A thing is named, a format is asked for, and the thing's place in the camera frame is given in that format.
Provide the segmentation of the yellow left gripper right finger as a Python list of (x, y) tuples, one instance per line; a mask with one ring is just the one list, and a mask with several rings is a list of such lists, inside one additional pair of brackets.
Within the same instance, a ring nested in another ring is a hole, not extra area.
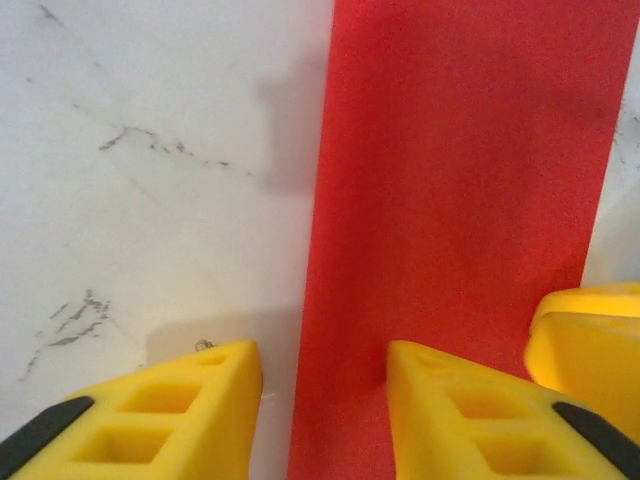
[(636, 479), (639, 447), (586, 405), (410, 341), (387, 353), (399, 479)]

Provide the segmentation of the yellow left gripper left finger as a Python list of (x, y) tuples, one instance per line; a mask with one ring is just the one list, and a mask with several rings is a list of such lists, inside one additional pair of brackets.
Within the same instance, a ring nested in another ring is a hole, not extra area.
[(246, 479), (263, 390), (253, 341), (86, 387), (1, 443), (4, 479)]

